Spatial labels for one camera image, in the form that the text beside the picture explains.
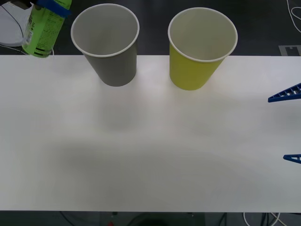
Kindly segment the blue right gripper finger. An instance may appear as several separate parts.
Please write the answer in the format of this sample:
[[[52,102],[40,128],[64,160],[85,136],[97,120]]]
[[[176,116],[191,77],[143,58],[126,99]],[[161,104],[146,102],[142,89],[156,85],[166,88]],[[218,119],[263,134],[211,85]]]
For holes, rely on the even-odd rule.
[[[283,156],[283,159],[301,164],[301,154],[286,154]]]
[[[301,99],[301,84],[294,85],[268,98],[268,102]]]

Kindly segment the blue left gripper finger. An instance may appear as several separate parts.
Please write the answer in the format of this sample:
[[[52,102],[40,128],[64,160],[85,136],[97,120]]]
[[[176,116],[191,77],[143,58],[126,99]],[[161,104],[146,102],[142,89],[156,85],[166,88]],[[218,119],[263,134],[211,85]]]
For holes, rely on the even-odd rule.
[[[46,8],[60,17],[67,17],[71,14],[70,10],[59,5],[54,0],[9,0],[8,3],[21,9],[29,9],[32,5]]]

